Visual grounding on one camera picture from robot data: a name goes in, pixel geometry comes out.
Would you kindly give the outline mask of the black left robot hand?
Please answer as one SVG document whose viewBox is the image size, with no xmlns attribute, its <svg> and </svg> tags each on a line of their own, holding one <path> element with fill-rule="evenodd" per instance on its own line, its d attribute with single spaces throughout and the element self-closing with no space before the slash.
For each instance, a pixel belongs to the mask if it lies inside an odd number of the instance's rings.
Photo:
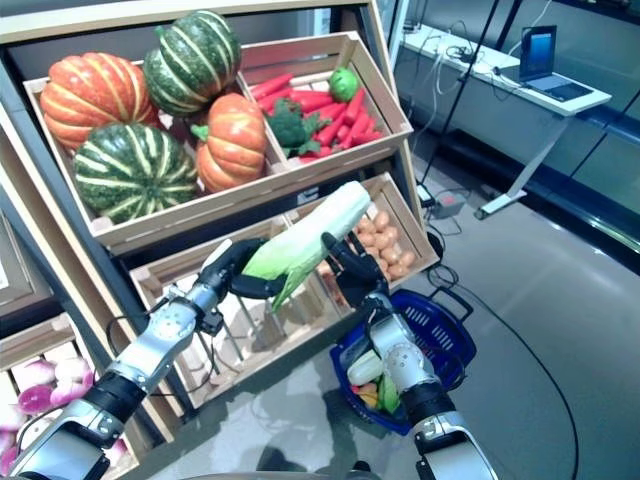
<svg viewBox="0 0 640 480">
<path fill-rule="evenodd" d="M 211 289 L 219 301 L 228 293 L 251 299 L 275 297 L 284 289 L 286 274 L 279 274 L 275 279 L 264 279 L 243 272 L 266 242 L 265 238 L 250 238 L 232 243 L 219 257 L 201 269 L 197 283 Z"/>
</svg>

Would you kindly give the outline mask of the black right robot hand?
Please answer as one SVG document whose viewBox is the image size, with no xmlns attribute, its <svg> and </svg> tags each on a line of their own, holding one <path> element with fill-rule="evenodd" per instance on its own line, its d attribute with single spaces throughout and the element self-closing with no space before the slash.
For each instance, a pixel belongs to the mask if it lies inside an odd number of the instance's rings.
<svg viewBox="0 0 640 480">
<path fill-rule="evenodd" d="M 338 240 L 331 233 L 323 232 L 321 241 L 328 251 L 325 260 L 351 307 L 359 307 L 373 294 L 389 294 L 386 277 L 356 234 L 349 232 L 345 239 Z"/>
</svg>

